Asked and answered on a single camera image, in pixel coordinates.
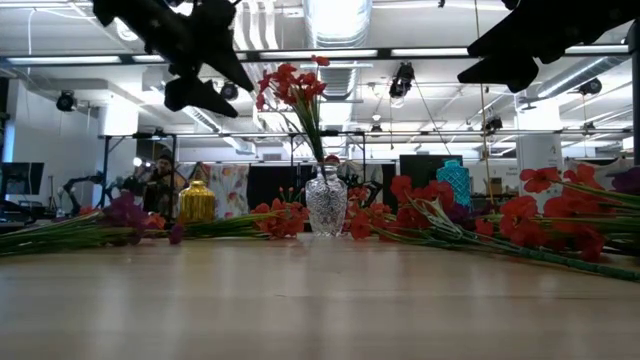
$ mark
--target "cable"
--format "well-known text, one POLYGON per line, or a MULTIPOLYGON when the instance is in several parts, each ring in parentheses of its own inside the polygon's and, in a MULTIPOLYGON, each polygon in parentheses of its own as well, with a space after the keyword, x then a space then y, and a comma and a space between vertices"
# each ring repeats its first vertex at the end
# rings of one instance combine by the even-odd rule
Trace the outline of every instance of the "cable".
POLYGON ((438 129, 438 125, 436 124, 436 121, 433 119, 433 115, 431 114, 429 105, 427 105, 427 101, 424 99, 424 96, 422 96, 422 90, 420 89, 420 85, 418 85, 418 81, 415 78, 413 79, 413 81, 416 82, 416 88, 420 93, 420 99, 422 99, 422 103, 424 104, 425 109, 427 109, 427 114, 429 114, 429 119, 431 119, 431 123, 433 124, 433 129, 438 133, 438 136, 440 137, 440 141, 442 141, 442 145, 444 145, 444 148, 447 149, 447 153, 451 155, 451 151, 449 151, 449 146, 447 146, 447 142, 444 141, 444 137, 440 133, 440 129, 438 129))
MULTIPOLYGON (((480 39, 480 14, 478 11, 478 0, 473 0, 476 13, 476 35, 480 39)), ((491 172, 489 171, 489 151, 487 148, 487 113, 484 103, 484 84, 480 84, 480 101, 482 102, 482 156, 484 158, 485 167, 487 170, 487 188, 489 190, 489 199, 491 200, 491 206, 495 206, 495 200, 493 199, 493 189, 491 188, 491 172)))

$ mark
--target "teal vase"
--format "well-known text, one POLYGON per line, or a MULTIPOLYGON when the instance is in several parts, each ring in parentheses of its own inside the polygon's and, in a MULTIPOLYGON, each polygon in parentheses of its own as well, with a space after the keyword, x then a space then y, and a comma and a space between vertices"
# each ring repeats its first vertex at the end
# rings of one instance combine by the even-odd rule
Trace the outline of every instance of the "teal vase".
POLYGON ((471 179, 469 169, 460 166, 458 160, 448 160, 438 169, 438 181, 451 184, 457 204, 471 208, 471 179))

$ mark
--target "crystal vase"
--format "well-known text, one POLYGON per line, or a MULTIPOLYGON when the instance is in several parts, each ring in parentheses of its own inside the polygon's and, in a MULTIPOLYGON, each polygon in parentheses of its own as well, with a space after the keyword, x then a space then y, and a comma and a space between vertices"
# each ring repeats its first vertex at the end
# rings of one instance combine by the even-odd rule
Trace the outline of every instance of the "crystal vase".
POLYGON ((324 167, 325 175, 317 166, 317 177, 305 186, 309 222, 316 236, 338 236, 347 211, 347 185, 338 179, 335 165, 324 167))

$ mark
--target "monitor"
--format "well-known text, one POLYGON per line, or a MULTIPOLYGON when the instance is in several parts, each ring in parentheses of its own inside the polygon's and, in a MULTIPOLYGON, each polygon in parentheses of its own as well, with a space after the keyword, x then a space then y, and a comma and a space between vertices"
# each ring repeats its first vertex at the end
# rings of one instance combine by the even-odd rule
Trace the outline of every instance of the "monitor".
POLYGON ((3 195, 39 195, 44 163, 2 163, 3 195))

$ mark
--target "gold vase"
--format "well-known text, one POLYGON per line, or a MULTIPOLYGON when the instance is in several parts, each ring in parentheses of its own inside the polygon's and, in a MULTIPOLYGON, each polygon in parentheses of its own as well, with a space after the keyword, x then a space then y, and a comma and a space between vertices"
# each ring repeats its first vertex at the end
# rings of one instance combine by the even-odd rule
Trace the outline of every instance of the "gold vase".
POLYGON ((180 192, 180 222, 190 223, 215 219, 215 195, 203 181, 194 180, 180 192))

